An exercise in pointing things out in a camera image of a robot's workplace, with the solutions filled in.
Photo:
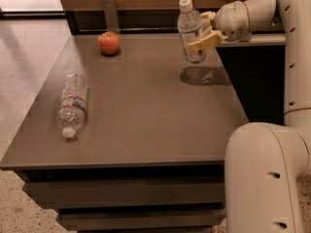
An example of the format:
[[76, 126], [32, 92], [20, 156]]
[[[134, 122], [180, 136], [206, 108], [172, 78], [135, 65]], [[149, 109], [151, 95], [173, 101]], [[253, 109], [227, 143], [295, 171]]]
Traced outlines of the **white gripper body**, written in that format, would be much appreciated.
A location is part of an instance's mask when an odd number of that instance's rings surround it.
[[249, 34], [249, 14], [244, 2], [223, 5], [216, 12], [214, 21], [216, 29], [230, 42], [241, 40]]

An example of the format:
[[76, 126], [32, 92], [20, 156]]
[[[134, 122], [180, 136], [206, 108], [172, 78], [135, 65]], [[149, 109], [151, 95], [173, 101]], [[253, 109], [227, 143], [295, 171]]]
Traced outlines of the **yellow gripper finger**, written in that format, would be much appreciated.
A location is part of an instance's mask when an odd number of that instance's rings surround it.
[[201, 36], [202, 37], [206, 37], [209, 34], [211, 34], [213, 32], [213, 29], [215, 28], [215, 18], [216, 13], [215, 12], [205, 12], [202, 13], [201, 16], [201, 29], [202, 29], [202, 33]]
[[226, 39], [220, 31], [212, 31], [209, 35], [201, 38], [198, 41], [189, 44], [190, 52], [197, 52], [200, 50], [208, 50], [217, 47], [222, 41]]

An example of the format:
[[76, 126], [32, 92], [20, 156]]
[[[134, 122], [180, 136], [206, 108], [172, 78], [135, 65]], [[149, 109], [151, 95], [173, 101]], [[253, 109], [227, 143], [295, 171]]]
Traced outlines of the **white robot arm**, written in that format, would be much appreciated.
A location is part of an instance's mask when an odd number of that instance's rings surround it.
[[203, 14], [192, 51], [268, 29], [286, 34], [284, 123], [248, 123], [225, 150], [227, 233], [304, 233], [296, 182], [311, 173], [311, 0], [236, 1]]

